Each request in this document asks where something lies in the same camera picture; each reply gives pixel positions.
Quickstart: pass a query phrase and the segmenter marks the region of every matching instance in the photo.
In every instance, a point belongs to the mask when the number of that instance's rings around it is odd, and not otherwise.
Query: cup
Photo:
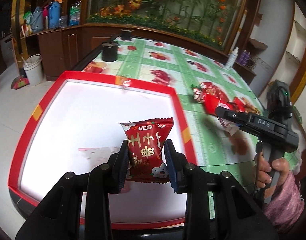
[[[123,29],[121,34],[121,39],[123,41],[131,41],[132,40],[132,30]]]
[[[61,28],[66,28],[68,26],[68,16],[61,16],[59,18],[59,24]]]

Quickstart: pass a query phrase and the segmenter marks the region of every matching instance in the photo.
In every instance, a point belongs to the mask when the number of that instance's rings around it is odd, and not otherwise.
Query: white spray bottle
[[[236,47],[234,49],[234,51],[232,51],[232,53],[231,53],[231,55],[230,55],[226,65],[225,65],[225,68],[227,68],[227,69],[232,68],[234,63],[235,63],[235,61],[236,61],[236,59],[237,59],[237,56],[238,56],[238,47]]]

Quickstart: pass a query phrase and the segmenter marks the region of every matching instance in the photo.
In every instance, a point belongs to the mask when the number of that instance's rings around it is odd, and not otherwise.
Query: floor
[[[32,111],[53,82],[42,82],[18,90],[11,83],[18,76],[13,64],[0,75],[0,226],[11,239],[24,223],[24,218],[14,208],[7,187],[13,153]]]

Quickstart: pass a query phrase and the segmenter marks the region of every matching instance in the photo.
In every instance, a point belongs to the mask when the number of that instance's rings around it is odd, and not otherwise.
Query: green tablecloth
[[[245,155],[235,153],[217,118],[205,114],[203,105],[194,100],[191,89],[191,85],[212,82],[230,100],[234,97],[247,100],[262,112],[261,103],[239,74],[208,57],[178,46],[144,39],[117,40],[120,44],[118,60],[106,62],[102,73],[175,88],[190,129],[198,165],[205,171],[217,174],[229,171],[245,189],[252,187],[257,138],[242,132],[248,150]],[[93,61],[101,62],[101,54]],[[293,169],[298,162],[296,156],[287,153],[285,158]],[[214,217],[212,193],[209,196],[210,215]]]

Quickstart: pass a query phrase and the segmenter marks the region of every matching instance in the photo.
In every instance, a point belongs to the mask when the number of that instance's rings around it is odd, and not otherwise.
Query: snack bag
[[[218,106],[223,106],[227,109],[234,110],[233,106],[230,103],[224,102],[223,99],[221,98],[217,98],[210,94],[203,95],[203,98],[204,98],[204,108],[208,114],[216,116],[215,109]]]
[[[126,180],[158,183],[170,181],[167,167],[162,161],[162,148],[173,127],[173,118],[120,124],[133,157]]]

